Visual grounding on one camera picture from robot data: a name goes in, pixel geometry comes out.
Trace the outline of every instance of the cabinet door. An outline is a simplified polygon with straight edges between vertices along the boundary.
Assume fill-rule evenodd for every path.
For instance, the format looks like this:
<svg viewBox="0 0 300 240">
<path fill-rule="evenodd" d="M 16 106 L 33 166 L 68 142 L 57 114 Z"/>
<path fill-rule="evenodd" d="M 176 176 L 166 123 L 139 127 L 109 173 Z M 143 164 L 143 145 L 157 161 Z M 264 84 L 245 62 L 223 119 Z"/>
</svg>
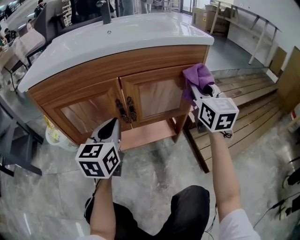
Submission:
<svg viewBox="0 0 300 240">
<path fill-rule="evenodd" d="M 77 144 L 110 118 L 120 120 L 122 131 L 131 129 L 117 78 L 76 90 L 42 105 L 44 111 Z"/>
<path fill-rule="evenodd" d="M 120 78 L 133 127 L 189 111 L 190 104 L 182 97 L 185 89 L 182 70 L 190 66 L 166 67 Z"/>
</svg>

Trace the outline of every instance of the tile floor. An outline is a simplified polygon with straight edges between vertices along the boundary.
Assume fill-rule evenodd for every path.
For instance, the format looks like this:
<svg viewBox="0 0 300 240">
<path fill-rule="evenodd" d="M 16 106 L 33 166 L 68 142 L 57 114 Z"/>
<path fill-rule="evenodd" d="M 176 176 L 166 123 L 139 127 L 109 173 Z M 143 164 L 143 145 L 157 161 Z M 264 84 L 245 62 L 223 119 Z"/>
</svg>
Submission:
<svg viewBox="0 0 300 240">
<path fill-rule="evenodd" d="M 287 162 L 300 155 L 296 137 L 278 132 L 288 123 L 284 117 L 274 128 L 234 160 L 241 186 L 242 205 L 254 224 L 279 200 L 300 191 L 281 188 L 285 174 L 296 167 Z M 41 119 L 30 123 L 42 133 Z M 43 176 L 17 168 L 14 178 L 0 173 L 0 233 L 8 240 L 75 240 L 89 234 L 83 219 L 84 203 L 93 191 L 93 181 L 84 178 L 74 161 L 75 153 L 46 142 L 38 147 L 34 165 Z M 201 185 L 210 192 L 210 220 L 215 195 L 212 174 L 205 174 L 186 141 L 180 136 L 129 150 L 125 154 L 122 177 L 113 178 L 114 201 L 128 207 L 139 226 L 156 234 L 170 214 L 172 196 L 190 185 Z M 284 240 L 299 214 L 279 221 L 277 211 L 269 212 L 256 230 L 262 239 Z M 211 231 L 218 239 L 218 219 Z"/>
</svg>

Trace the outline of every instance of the wooden pallet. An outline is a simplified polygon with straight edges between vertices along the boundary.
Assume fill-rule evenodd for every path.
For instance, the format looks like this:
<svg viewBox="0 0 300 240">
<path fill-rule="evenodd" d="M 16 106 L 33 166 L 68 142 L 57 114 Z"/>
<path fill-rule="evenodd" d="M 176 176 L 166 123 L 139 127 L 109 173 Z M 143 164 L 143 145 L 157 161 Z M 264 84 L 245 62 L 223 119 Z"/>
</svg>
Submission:
<svg viewBox="0 0 300 240">
<path fill-rule="evenodd" d="M 233 127 L 233 139 L 228 141 L 232 157 L 245 150 L 280 119 L 283 114 L 277 86 L 265 75 L 246 75 L 216 80 L 217 86 L 240 108 Z M 210 140 L 207 133 L 191 128 L 188 119 L 185 133 L 203 170 L 212 170 Z"/>
</svg>

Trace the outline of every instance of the white sink countertop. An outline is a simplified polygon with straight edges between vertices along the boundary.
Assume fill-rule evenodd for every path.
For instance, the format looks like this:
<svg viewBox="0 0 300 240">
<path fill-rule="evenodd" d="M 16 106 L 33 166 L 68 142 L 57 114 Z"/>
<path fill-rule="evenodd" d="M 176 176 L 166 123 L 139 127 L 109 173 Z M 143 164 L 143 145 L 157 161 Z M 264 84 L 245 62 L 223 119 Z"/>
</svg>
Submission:
<svg viewBox="0 0 300 240">
<path fill-rule="evenodd" d="M 135 49 L 168 45 L 212 45 L 214 38 L 171 14 L 143 14 L 96 22 L 55 38 L 33 63 L 18 89 L 25 92 L 44 79 L 78 64 Z"/>
</svg>

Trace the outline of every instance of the cleaning rag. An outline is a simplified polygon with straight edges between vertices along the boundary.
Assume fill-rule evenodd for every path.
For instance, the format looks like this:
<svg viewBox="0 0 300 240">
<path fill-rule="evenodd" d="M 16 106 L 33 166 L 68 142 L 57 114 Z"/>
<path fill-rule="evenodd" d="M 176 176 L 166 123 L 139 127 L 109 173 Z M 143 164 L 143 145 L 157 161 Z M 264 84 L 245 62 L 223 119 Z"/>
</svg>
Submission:
<svg viewBox="0 0 300 240">
<path fill-rule="evenodd" d="M 183 97 L 188 100 L 192 106 L 195 106 L 188 82 L 195 84 L 200 91 L 203 91 L 206 85 L 214 85 L 215 79 L 203 63 L 193 65 L 182 72 L 186 79 L 186 89 L 183 93 Z"/>
</svg>

